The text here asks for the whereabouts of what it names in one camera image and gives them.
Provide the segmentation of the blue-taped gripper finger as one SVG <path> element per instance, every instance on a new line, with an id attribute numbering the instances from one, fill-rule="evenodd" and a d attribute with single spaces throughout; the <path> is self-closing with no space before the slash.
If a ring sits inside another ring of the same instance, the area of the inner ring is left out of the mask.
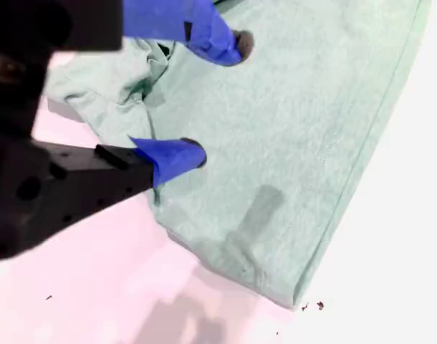
<path id="1" fill-rule="evenodd" d="M 34 214 L 34 243 L 206 164 L 196 141 L 133 139 L 134 147 L 41 143 L 49 155 Z"/>
<path id="2" fill-rule="evenodd" d="M 62 1 L 71 32 L 65 51 L 110 52 L 123 38 L 183 44 L 215 65 L 234 66 L 251 54 L 251 32 L 232 29 L 213 1 Z"/>

